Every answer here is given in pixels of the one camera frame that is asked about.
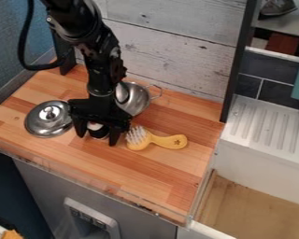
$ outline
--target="wooden floor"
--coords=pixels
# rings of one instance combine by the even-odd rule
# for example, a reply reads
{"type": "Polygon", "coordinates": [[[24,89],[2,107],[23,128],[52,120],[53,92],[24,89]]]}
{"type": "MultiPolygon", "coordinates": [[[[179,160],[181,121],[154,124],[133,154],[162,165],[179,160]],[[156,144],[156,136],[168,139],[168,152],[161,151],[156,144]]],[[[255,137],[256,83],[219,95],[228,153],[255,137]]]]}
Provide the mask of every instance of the wooden floor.
{"type": "Polygon", "coordinates": [[[66,77],[58,69],[37,73],[0,105],[0,148],[184,222],[223,127],[219,123],[221,104],[165,90],[162,98],[134,119],[134,124],[158,135],[187,135],[189,145],[180,150],[150,145],[131,151],[123,137],[110,148],[107,141],[88,135],[78,138],[74,129],[51,139],[25,131],[25,116],[34,106],[49,100],[86,98],[86,82],[83,66],[66,77]]]}
{"type": "Polygon", "coordinates": [[[201,223],[238,239],[299,239],[299,204],[214,177],[201,223]]]}

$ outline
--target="cabinet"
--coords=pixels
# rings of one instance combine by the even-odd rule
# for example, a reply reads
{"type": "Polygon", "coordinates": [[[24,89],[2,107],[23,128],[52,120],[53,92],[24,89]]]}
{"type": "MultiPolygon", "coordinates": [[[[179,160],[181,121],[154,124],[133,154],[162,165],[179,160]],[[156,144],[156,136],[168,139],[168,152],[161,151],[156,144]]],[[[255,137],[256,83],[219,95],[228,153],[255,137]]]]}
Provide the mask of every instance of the cabinet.
{"type": "Polygon", "coordinates": [[[78,184],[15,160],[56,239],[78,239],[64,207],[71,198],[115,219],[121,239],[175,239],[177,226],[78,184]]]}

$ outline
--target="metal bowl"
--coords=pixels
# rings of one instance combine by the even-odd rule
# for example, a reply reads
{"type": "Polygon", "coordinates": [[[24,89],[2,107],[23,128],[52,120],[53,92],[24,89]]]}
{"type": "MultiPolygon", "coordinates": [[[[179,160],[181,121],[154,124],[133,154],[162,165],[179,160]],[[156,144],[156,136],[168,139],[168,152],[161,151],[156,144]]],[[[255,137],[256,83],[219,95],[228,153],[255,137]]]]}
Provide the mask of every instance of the metal bowl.
{"type": "Polygon", "coordinates": [[[134,82],[123,82],[126,85],[124,88],[121,84],[116,88],[117,106],[129,113],[131,116],[136,116],[142,113],[147,107],[150,106],[150,102],[157,98],[160,98],[163,94],[161,87],[156,85],[142,86],[134,82]],[[149,88],[156,87],[160,90],[160,93],[156,96],[151,96],[149,88]],[[120,104],[128,97],[128,91],[130,92],[130,98],[124,104],[120,104]]]}

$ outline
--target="cabinet door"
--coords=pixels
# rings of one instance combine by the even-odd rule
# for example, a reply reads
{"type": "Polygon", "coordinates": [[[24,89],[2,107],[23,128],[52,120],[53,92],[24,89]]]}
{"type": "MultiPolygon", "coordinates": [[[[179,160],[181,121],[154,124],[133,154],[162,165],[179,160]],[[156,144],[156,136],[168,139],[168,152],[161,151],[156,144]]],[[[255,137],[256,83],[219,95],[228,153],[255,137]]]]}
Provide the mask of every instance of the cabinet door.
{"type": "Polygon", "coordinates": [[[178,228],[178,239],[235,239],[206,225],[192,221],[188,230],[178,228]]]}

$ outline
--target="tile wall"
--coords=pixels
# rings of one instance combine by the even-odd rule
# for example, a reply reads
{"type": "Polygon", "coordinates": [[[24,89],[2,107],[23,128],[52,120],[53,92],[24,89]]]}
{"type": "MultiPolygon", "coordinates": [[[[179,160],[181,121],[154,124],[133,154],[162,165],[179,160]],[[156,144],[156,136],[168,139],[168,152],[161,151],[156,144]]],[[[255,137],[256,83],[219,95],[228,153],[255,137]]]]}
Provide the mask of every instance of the tile wall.
{"type": "Polygon", "coordinates": [[[299,109],[299,100],[292,98],[298,69],[298,62],[247,51],[235,93],[299,109]]]}

